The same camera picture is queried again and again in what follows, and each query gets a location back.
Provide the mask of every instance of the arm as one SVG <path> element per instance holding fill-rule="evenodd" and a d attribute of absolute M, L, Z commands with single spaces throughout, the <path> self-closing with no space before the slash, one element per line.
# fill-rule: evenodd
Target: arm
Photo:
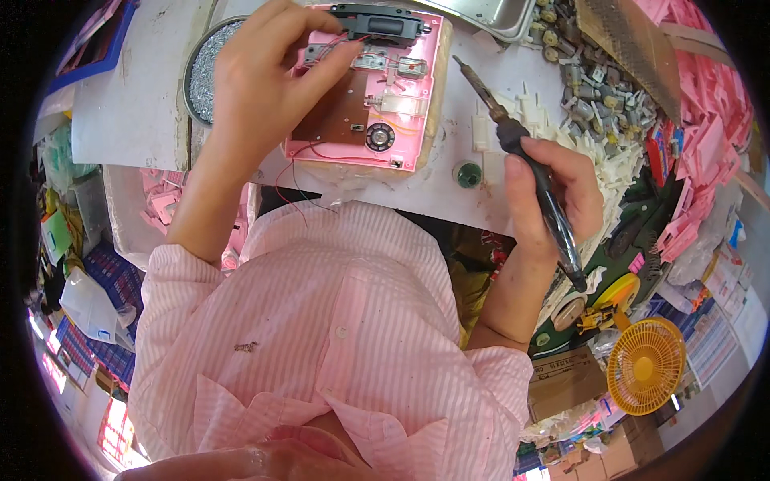
<path fill-rule="evenodd" d="M 591 160 L 554 142 L 523 137 L 521 146 L 553 169 L 577 242 L 590 238 L 602 225 L 604 204 Z M 487 294 L 467 348 L 506 346 L 526 352 L 558 251 L 537 204 L 532 171 L 516 155 L 505 159 L 505 183 L 517 244 Z"/>
<path fill-rule="evenodd" d="M 217 55 L 214 123 L 187 184 L 166 242 L 219 265 L 238 209 L 241 189 L 265 156 L 332 88 L 360 51 L 359 42 L 336 47 L 300 78 L 286 73 L 310 32 L 340 33 L 322 10 L 271 0 L 254 12 Z"/>

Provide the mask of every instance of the pink striped shirt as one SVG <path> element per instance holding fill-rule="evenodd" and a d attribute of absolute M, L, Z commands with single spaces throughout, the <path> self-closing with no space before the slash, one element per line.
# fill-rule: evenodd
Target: pink striped shirt
<path fill-rule="evenodd" d="M 532 364 L 461 351 L 435 240 L 390 209 L 258 219 L 230 277 L 152 253 L 129 416 L 152 459 L 257 443 L 333 410 L 390 479 L 511 479 Z"/>

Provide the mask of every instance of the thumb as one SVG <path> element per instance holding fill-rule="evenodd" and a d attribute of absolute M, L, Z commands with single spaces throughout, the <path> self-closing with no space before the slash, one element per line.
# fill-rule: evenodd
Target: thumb
<path fill-rule="evenodd" d="M 325 55 L 295 84 L 291 99 L 294 106 L 308 112 L 345 75 L 362 47 L 361 42 L 347 42 Z"/>
<path fill-rule="evenodd" d="M 517 242 L 540 241 L 545 225 L 540 205 L 537 203 L 532 169 L 518 155 L 505 158 L 505 195 L 508 210 L 514 220 Z"/>

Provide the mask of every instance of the yellow fan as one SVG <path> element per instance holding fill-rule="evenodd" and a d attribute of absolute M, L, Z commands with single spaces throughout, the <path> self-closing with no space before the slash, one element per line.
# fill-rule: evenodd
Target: yellow fan
<path fill-rule="evenodd" d="M 662 317 L 630 324 L 619 312 L 615 324 L 623 332 L 607 364 L 607 386 L 618 407 L 644 416 L 663 406 L 676 390 L 685 367 L 685 340 Z"/>

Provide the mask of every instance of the hand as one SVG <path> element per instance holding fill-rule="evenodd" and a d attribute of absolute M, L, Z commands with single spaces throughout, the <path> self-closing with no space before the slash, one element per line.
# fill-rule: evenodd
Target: hand
<path fill-rule="evenodd" d="M 209 141 L 218 162 L 246 181 L 345 74 L 359 42 L 337 46 L 304 76 L 287 74 L 312 31 L 339 34 L 323 10 L 270 0 L 246 20 L 216 57 L 214 121 Z"/>
<path fill-rule="evenodd" d="M 553 170 L 554 193 L 567 213 L 575 242 L 580 244 L 592 237 L 603 224 L 604 210 L 604 197 L 596 183 L 593 162 L 548 140 L 522 137 L 521 147 Z M 524 249 L 531 259 L 556 260 L 556 242 L 537 203 L 532 169 L 518 155 L 505 158 L 505 185 L 517 249 Z"/>

